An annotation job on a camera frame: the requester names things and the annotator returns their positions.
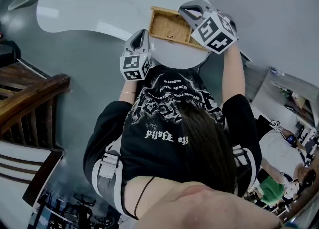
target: white shirt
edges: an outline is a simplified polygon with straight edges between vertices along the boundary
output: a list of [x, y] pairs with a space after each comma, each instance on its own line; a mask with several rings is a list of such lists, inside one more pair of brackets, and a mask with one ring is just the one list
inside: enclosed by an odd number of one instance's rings
[[262, 157], [277, 170], [294, 179], [296, 166], [304, 163], [298, 150], [292, 148], [281, 133], [274, 130], [267, 133], [259, 144]]
[[298, 182], [290, 182], [285, 184], [285, 194], [284, 197], [287, 199], [293, 198], [299, 190]]

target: white strap buckle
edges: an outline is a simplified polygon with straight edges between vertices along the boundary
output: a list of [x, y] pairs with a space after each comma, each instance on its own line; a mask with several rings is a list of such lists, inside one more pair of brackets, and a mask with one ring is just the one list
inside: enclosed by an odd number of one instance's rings
[[103, 159], [101, 160], [99, 175], [104, 178], [112, 179], [119, 160], [119, 156], [105, 153]]
[[246, 160], [245, 152], [240, 145], [233, 147], [233, 154], [234, 154], [235, 163], [237, 167], [239, 167], [241, 164], [242, 165], [248, 164]]

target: graphic print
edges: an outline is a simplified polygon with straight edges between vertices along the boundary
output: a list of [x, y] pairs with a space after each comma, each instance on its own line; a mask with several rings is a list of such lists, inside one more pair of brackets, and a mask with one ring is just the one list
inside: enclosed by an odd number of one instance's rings
[[[142, 88], [139, 96], [128, 113], [126, 123], [137, 124], [141, 120], [148, 130], [158, 131], [156, 123], [160, 120], [167, 123], [179, 124], [182, 120], [178, 110], [178, 103], [181, 100], [205, 109], [216, 123], [224, 130], [228, 125], [217, 102], [201, 83], [193, 81], [192, 76], [184, 77], [179, 74], [178, 78], [166, 79], [164, 74], [153, 78], [150, 87]], [[146, 138], [153, 139], [153, 134], [147, 132]]]
[[151, 137], [151, 139], [161, 138], [162, 140], [168, 140], [174, 142], [173, 135], [171, 135], [168, 131], [161, 132], [161, 131], [147, 131], [146, 136], [144, 139]]
[[178, 142], [183, 143], [183, 146], [188, 144], [188, 136], [183, 138], [178, 138]]

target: wicker tray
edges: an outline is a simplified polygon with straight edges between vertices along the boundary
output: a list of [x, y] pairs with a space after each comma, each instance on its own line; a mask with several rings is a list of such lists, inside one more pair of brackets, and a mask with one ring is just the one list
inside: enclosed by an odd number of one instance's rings
[[169, 40], [207, 50], [201, 46], [192, 34], [192, 28], [176, 10], [151, 7], [152, 15], [149, 35], [154, 38]]

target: black t-shirt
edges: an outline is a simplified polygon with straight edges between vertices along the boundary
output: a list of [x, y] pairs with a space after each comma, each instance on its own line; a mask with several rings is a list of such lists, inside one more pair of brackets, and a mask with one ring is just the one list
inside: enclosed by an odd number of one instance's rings
[[267, 133], [273, 130], [269, 126], [270, 122], [267, 119], [265, 119], [262, 115], [260, 115], [259, 118], [255, 120], [255, 123], [256, 123], [258, 141], [260, 141]]
[[[259, 171], [261, 152], [247, 99], [243, 95], [233, 96], [221, 110], [193, 70], [155, 67], [150, 69], [133, 105], [115, 101], [99, 116], [84, 157], [84, 170], [89, 181], [93, 165], [104, 154], [105, 146], [121, 134], [125, 181], [137, 176], [195, 181], [183, 155], [188, 138], [181, 128], [178, 110], [181, 100], [204, 108], [229, 136], [233, 146], [241, 145], [251, 151], [256, 171]], [[238, 170], [237, 173], [241, 176], [238, 194], [243, 195], [251, 181], [251, 170]]]

